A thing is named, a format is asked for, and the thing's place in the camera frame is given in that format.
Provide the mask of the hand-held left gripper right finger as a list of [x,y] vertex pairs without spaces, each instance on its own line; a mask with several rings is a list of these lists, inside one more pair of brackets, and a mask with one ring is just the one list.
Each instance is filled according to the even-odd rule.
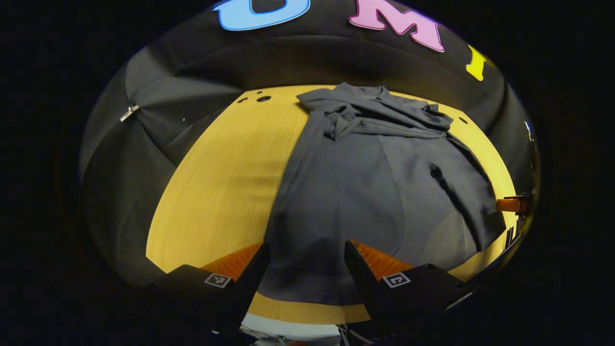
[[354,240],[345,242],[344,262],[378,337],[431,327],[473,293],[433,264],[409,265]]

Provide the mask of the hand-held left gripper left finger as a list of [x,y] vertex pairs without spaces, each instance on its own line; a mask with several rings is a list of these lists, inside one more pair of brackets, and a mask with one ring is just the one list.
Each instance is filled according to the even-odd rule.
[[148,284],[144,301],[173,336],[241,337],[270,260],[270,244],[261,241],[202,267],[184,264]]

